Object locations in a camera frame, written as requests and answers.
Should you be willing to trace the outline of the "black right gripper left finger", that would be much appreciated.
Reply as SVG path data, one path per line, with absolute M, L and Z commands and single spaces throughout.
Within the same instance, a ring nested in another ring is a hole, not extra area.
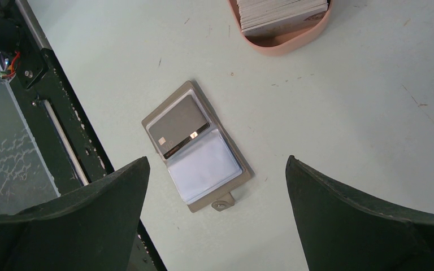
M 149 176 L 141 157 L 56 199 L 0 215 L 0 270 L 125 270 Z

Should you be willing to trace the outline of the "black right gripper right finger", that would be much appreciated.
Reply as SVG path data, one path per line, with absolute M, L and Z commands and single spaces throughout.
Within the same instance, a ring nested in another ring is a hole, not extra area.
M 362 192 L 294 156 L 285 176 L 310 270 L 434 270 L 434 214 Z

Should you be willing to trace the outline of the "taupe leather card holder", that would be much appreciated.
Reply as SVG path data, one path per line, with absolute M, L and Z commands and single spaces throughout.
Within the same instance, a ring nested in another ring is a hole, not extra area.
M 165 160 L 148 128 L 186 95 L 194 97 L 210 127 Z M 212 206 L 219 212 L 234 206 L 231 192 L 249 181 L 253 171 L 195 82 L 184 82 L 141 124 L 165 164 L 181 199 L 192 213 L 206 206 Z

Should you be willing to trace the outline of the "black VIP credit card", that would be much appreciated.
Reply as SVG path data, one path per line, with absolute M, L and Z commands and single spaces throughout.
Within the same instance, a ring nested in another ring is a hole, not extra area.
M 192 95 L 186 95 L 152 123 L 148 131 L 165 160 L 176 154 L 210 123 Z

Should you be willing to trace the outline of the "peach plastic card tray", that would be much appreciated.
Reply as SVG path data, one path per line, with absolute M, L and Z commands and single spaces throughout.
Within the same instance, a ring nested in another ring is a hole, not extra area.
M 329 7 L 324 17 L 314 26 L 295 30 L 287 34 L 281 34 L 272 37 L 247 37 L 241 31 L 240 16 L 237 7 L 237 1 L 229 1 L 232 14 L 236 20 L 238 30 L 248 44 L 257 52 L 267 56 L 280 56 L 294 51 L 306 44 L 310 43 L 324 31 L 331 14 L 332 1 L 329 2 Z

